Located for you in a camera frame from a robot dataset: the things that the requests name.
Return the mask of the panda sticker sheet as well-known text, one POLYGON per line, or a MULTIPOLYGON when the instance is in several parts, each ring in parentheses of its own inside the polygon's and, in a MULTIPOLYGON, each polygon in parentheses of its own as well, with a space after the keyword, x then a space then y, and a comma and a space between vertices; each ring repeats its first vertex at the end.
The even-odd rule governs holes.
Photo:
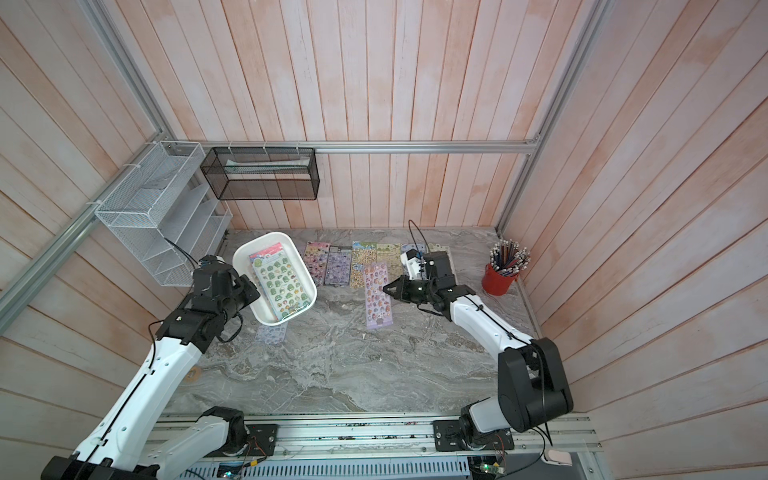
POLYGON ((352 265, 350 274, 351 288, 364 287, 364 269, 376 262, 376 251, 377 244, 374 242, 355 241, 352 244, 352 265))

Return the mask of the pink cartoon sticker sheet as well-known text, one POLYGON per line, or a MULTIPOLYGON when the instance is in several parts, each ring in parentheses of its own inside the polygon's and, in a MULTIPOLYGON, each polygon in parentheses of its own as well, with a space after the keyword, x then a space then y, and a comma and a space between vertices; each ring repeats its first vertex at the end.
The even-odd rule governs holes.
POLYGON ((324 284, 329 252, 330 244, 325 242, 310 241, 305 247, 303 261, 316 286, 324 284))

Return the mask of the white plastic storage box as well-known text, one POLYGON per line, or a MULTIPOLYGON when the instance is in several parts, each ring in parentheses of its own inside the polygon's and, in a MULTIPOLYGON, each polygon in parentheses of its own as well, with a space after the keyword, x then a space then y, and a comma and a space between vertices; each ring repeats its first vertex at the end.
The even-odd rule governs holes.
POLYGON ((317 287, 292 239, 270 232, 241 245, 232 264, 257 286, 258 300, 250 304, 263 325, 278 326, 308 312, 317 287))

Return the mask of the red metal pencil bucket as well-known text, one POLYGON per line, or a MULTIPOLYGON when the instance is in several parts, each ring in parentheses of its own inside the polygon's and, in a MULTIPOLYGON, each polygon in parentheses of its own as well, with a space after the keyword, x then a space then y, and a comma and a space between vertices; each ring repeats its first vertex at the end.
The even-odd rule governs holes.
POLYGON ((517 280, 518 276, 519 274, 500 274, 493 269, 491 264, 487 264, 481 285, 487 294, 492 296, 503 296, 509 291, 510 286, 517 280))

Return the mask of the blue penguin sticker sheet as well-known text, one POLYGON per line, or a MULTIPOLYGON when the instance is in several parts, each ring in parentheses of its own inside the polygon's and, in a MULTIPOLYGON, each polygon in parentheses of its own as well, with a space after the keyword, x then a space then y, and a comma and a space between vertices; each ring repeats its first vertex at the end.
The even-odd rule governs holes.
POLYGON ((410 250, 417 250, 421 254, 425 254, 427 252, 427 247, 422 243, 409 243, 409 244, 402 244, 401 245, 401 252, 406 253, 410 250))

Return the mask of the green frog sticker sheet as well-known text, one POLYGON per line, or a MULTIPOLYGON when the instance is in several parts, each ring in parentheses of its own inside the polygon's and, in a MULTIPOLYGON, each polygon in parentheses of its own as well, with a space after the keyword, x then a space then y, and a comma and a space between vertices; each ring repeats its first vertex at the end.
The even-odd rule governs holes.
POLYGON ((441 245, 437 243, 429 243, 428 244, 428 252, 434 253, 434 252, 446 252, 450 253, 450 248, 446 245, 441 245))

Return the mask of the purple animal sticker sheet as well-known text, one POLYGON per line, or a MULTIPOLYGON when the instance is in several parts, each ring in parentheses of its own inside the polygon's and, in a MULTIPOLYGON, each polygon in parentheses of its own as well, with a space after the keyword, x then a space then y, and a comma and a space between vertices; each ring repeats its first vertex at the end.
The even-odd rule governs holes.
POLYGON ((384 263, 375 262, 363 269, 365 286, 366 327, 374 330, 393 324, 391 300, 383 291, 388 284, 388 270, 384 263))

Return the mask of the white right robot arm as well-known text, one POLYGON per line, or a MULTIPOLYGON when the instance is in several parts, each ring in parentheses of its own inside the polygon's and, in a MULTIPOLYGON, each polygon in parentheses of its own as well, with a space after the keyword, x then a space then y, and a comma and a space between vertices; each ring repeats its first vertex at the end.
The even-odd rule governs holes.
POLYGON ((400 255, 405 273, 383 287, 390 297, 446 318, 468 332, 497 361, 497 393, 463 408, 469 434, 525 432, 573 411, 574 401, 559 350, 548 338, 511 327, 466 285, 456 283, 444 251, 400 255))

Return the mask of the brown tape roll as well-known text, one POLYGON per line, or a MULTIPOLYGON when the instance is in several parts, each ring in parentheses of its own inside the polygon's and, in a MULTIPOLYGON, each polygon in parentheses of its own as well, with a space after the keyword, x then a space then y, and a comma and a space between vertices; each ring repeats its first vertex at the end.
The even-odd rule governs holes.
POLYGON ((202 375, 202 369, 199 366, 193 366, 184 376, 183 382, 184 383, 197 382, 200 379, 201 375, 202 375))

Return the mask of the aluminium mounting rail base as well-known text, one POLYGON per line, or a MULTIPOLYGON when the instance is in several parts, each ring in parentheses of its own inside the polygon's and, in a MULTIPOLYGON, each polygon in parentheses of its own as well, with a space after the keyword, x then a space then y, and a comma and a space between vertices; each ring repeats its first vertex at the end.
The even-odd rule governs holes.
MULTIPOLYGON (((273 447, 274 460, 341 459, 369 457, 440 456, 443 435, 434 431, 436 421, 453 421, 453 415, 430 413, 329 413, 248 415, 245 423, 275 425, 268 440, 260 439, 259 453, 273 447)), ((456 456, 502 453, 510 461, 515 455, 538 454, 543 446, 571 453, 601 452, 603 444, 590 419, 568 414, 549 423, 550 440, 535 431, 504 430, 486 447, 463 447, 456 456)))

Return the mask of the puffy gem sticker sheet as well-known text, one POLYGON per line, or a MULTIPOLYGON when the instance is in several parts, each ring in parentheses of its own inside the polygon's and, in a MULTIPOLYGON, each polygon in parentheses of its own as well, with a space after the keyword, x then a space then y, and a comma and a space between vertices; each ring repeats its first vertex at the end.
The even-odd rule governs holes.
POLYGON ((331 246, 329 248, 324 284, 347 286, 350 283, 352 248, 331 246))

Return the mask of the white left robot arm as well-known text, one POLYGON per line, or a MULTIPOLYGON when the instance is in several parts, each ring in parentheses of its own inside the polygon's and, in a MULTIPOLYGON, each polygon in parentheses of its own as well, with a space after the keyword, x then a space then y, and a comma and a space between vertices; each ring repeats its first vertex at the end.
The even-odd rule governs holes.
POLYGON ((250 446, 244 415, 212 407, 161 447, 146 442, 173 393, 227 323, 260 294, 245 275, 215 255, 193 272, 180 304, 159 321, 142 366, 97 427, 67 457, 55 456, 44 479, 174 479, 212 452, 237 457, 250 446))

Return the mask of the green dinosaur sticker sheet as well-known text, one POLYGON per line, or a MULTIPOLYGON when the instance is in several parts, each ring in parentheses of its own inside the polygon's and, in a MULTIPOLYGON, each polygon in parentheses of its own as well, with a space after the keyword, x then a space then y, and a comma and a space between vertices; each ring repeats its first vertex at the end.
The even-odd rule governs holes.
POLYGON ((310 307, 310 294, 281 243, 251 254, 249 260, 277 321, 310 307))

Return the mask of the bundle of coloured pencils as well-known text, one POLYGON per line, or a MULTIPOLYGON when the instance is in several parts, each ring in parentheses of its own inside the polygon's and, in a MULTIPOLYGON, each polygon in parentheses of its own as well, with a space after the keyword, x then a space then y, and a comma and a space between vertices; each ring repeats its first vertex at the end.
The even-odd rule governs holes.
POLYGON ((512 277, 527 269, 530 258, 530 251, 518 242, 500 239, 490 251, 489 264, 494 272, 512 277))

